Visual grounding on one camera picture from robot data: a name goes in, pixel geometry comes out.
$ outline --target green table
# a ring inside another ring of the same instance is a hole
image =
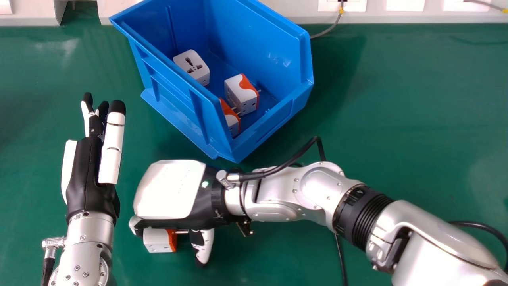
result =
[[[307,221],[254,223],[249,238],[235,226],[217,229],[205,269],[194,266],[188,241],[177,253],[149,254],[128,221],[150,163],[233,165],[207,158],[140,98],[127,40],[100,26],[95,8],[78,5],[64,21],[0,29],[0,285],[37,285],[41,240],[66,233],[61,161],[66,140],[83,136],[85,91],[127,105],[113,253],[118,285],[341,284],[332,234]],[[445,220],[481,221],[508,235],[508,25],[344,25],[313,40],[312,51],[307,106],[244,169],[281,163],[319,134],[329,160],[349,177]],[[313,150],[302,161],[318,159]],[[504,263],[494,238],[473,234]],[[363,252],[344,251],[351,285],[390,285]]]

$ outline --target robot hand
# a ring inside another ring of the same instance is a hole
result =
[[[45,239],[41,286],[105,286],[111,269],[113,230],[120,216],[115,184],[120,170],[125,105],[102,102],[96,111],[81,101],[85,138],[66,143],[61,191],[67,204],[67,236]],[[53,272],[55,253],[63,248]]]
[[[291,167],[316,141],[321,161]],[[134,211],[130,227],[150,252],[173,252],[176,234],[188,232],[199,265],[208,262],[215,227],[236,222],[247,236],[251,221],[305,219],[364,251],[374,270],[392,275],[394,286],[508,286],[508,276],[478,240],[347,178],[326,161],[318,137],[285,164],[252,173],[159,161],[141,180]]]

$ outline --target gray cable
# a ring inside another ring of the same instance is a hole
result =
[[[471,2],[471,3],[476,3],[476,4],[480,4],[480,5],[485,5],[485,6],[488,6],[490,8],[493,8],[493,9],[496,9],[496,10],[499,10],[501,12],[504,12],[506,9],[505,8],[501,8],[499,6],[496,6],[494,4],[490,4],[490,3],[487,3],[487,2],[483,2],[483,1],[480,1],[480,0],[464,0],[464,2]]]
[[[341,10],[344,8],[344,0],[340,0],[340,7],[341,7]],[[341,16],[342,16],[342,13],[339,12],[339,16],[337,17],[337,20],[335,20],[335,23],[333,23],[333,25],[331,25],[328,29],[322,31],[321,33],[310,36],[310,38],[314,39],[317,37],[321,37],[325,34],[328,34],[328,32],[330,32],[337,26],[337,23],[339,22]]]

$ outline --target blue plastic bin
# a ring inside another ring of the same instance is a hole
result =
[[[110,20],[129,39],[141,97],[212,159],[242,161],[305,106],[314,85],[307,31],[257,0],[145,0]],[[206,87],[172,61],[190,49],[210,68]],[[260,102],[232,138],[219,97],[239,73],[261,90]]]

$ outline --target black cable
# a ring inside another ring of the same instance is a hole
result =
[[[319,136],[314,136],[307,144],[305,144],[295,155],[293,155],[288,161],[286,161],[284,164],[277,166],[273,169],[262,171],[262,172],[254,172],[254,173],[240,173],[239,174],[239,181],[245,182],[250,180],[258,180],[265,178],[269,175],[273,175],[275,173],[280,172],[281,170],[285,169],[286,167],[289,167],[296,163],[300,157],[302,157],[307,150],[314,144],[317,143],[317,148],[319,149],[319,155],[321,158],[321,161],[326,161],[325,157],[325,151],[323,150],[323,143],[321,142],[321,138]]]
[[[506,251],[506,264],[504,265],[504,271],[508,274],[508,240],[500,231],[488,224],[478,223],[474,221],[450,221],[449,224],[462,227],[478,228],[479,230],[489,232],[497,237],[497,239],[499,239],[499,241],[503,244],[504,250]]]
[[[349,282],[347,281],[346,263],[344,261],[344,253],[342,252],[342,244],[340,243],[340,237],[338,234],[335,234],[335,242],[337,243],[337,252],[339,253],[340,271],[342,272],[342,285],[348,286]]]

